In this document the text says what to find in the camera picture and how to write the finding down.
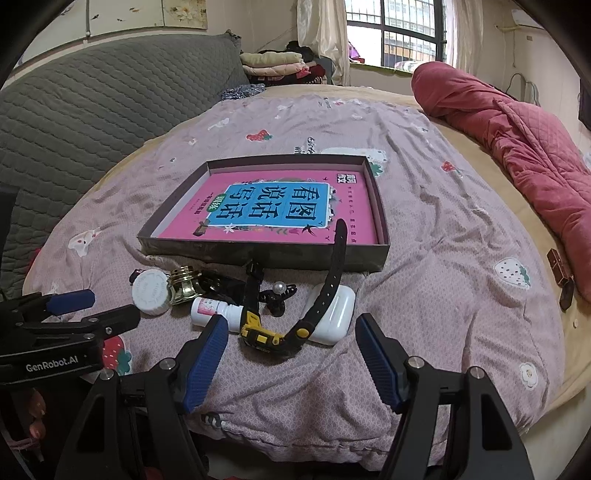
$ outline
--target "pink bedspread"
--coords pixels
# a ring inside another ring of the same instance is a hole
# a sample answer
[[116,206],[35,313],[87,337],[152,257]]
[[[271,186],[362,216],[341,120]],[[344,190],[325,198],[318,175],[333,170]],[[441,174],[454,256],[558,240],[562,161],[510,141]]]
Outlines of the pink bedspread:
[[577,288],[591,301],[591,173],[560,120],[441,62],[419,66],[412,86],[427,115],[492,152],[562,240]]

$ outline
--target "white bottle cap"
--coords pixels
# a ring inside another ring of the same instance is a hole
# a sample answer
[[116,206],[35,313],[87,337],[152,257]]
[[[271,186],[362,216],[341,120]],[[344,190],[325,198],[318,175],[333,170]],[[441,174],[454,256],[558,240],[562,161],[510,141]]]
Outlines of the white bottle cap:
[[228,329],[231,332],[240,332],[240,317],[242,316],[242,305],[228,305],[224,317],[228,321]]
[[140,273],[131,287],[134,304],[147,315],[156,317],[170,308],[166,273],[155,268]]

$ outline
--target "folded clothes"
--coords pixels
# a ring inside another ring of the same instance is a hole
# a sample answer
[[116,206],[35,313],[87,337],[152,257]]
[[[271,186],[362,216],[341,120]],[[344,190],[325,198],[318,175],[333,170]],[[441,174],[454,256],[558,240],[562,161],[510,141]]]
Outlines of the folded clothes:
[[253,68],[248,65],[242,65],[244,72],[250,76],[258,77],[277,77],[279,75],[291,75],[303,69],[306,64],[301,61],[299,63],[288,63],[285,65],[276,65],[274,67]]
[[276,85],[294,85],[304,83],[321,84],[322,78],[326,78],[326,70],[321,65],[315,65],[310,69],[310,73],[302,78],[297,74],[285,75],[283,77],[251,77],[251,83],[263,83],[265,86],[273,87]]
[[305,77],[306,75],[309,75],[309,74],[310,74],[310,69],[308,67],[304,67],[299,72],[297,72],[295,74],[295,77],[301,79],[302,77]]
[[253,97],[265,91],[263,83],[254,83],[248,85],[239,85],[236,88],[229,88],[222,92],[222,100],[241,100],[247,97]]
[[314,57],[316,56],[316,54],[310,47],[300,47],[297,40],[290,41],[285,47],[285,50],[261,50],[259,53],[267,53],[268,51],[274,51],[277,53],[281,53],[283,51],[295,51],[297,53],[301,53],[301,56],[304,59],[304,62],[306,63],[314,60]]
[[240,55],[240,61],[243,65],[249,67],[264,68],[299,63],[302,61],[302,56],[301,53],[295,53],[292,51],[281,53],[274,51],[268,51],[267,53],[243,53]]

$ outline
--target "pink book cover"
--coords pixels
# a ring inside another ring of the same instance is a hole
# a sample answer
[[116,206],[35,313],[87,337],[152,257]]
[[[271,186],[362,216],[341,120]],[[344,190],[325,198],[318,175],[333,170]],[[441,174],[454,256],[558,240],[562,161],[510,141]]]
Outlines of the pink book cover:
[[213,173],[157,238],[331,244],[377,243],[363,174],[337,170]]

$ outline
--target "gray quilted blanket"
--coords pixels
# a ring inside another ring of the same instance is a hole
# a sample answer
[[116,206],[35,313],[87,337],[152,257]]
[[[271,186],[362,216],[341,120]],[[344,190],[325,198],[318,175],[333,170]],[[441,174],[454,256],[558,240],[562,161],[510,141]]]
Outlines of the gray quilted blanket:
[[0,92],[0,180],[21,189],[0,287],[17,295],[36,248],[116,163],[248,83],[227,34],[150,35],[89,47]]

